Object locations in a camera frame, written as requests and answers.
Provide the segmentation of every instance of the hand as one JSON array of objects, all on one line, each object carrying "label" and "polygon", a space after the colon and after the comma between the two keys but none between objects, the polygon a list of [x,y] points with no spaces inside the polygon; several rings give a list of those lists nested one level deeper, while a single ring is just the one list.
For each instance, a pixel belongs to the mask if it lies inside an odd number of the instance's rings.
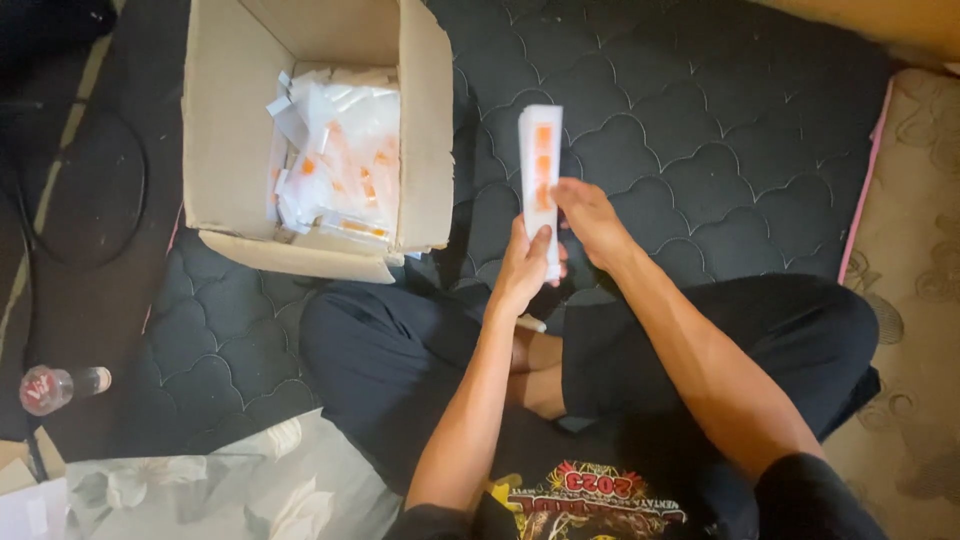
[{"label": "hand", "polygon": [[627,256],[627,246],[636,245],[634,239],[616,217],[613,205],[603,190],[575,178],[560,178],[553,188],[553,199],[566,218],[561,227],[569,226],[584,244],[590,262],[610,272],[618,258]]},{"label": "hand", "polygon": [[[544,225],[537,231],[533,241],[527,237],[523,225],[523,214],[514,219],[510,230],[510,244],[500,266],[500,275],[496,278],[488,306],[489,312],[505,313],[510,317],[519,317],[526,310],[533,297],[543,287],[546,278],[546,250],[550,245],[550,227]],[[558,245],[560,252],[560,277],[566,276],[566,248]],[[560,280],[550,282],[558,286]]]}]

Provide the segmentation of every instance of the beige carpet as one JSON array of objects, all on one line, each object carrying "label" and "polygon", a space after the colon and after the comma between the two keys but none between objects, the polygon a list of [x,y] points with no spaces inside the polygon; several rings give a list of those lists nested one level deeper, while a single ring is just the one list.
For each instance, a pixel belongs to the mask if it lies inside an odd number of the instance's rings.
[{"label": "beige carpet", "polygon": [[891,539],[960,539],[960,80],[894,78],[844,283],[880,320],[883,390],[829,460]]}]

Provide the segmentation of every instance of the graphic print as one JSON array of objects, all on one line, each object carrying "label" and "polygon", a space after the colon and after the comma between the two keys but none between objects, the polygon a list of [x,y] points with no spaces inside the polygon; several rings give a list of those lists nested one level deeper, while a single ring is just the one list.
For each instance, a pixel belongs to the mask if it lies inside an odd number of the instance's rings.
[{"label": "graphic print", "polygon": [[490,492],[514,513],[519,540],[632,540],[659,538],[685,523],[674,501],[654,499],[636,473],[564,461],[546,482],[522,487],[520,475],[493,483]]}]

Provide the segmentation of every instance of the black mattress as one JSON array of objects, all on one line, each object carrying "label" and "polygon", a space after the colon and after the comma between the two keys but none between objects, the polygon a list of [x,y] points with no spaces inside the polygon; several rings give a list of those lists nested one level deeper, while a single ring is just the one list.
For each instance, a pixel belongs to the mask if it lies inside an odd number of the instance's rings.
[{"label": "black mattress", "polygon": [[[878,47],[739,0],[429,0],[454,54],[450,244],[408,259],[417,290],[492,285],[519,210],[517,117],[564,106],[562,173],[601,186],[679,284],[835,278],[890,75]],[[575,238],[567,305],[615,287]],[[181,232],[125,383],[117,455],[206,453],[321,405],[297,355],[322,283],[259,272]]]}]

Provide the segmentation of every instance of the person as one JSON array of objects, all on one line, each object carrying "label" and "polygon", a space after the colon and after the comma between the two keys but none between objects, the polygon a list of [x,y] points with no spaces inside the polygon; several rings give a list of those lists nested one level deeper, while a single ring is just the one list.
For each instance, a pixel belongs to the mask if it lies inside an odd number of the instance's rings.
[{"label": "person", "polygon": [[522,215],[492,293],[336,282],[304,309],[324,416],[406,497],[387,537],[883,538],[820,446],[876,393],[867,303],[803,275],[681,290],[600,188],[553,197],[623,294],[562,337],[516,324],[550,235]]}]

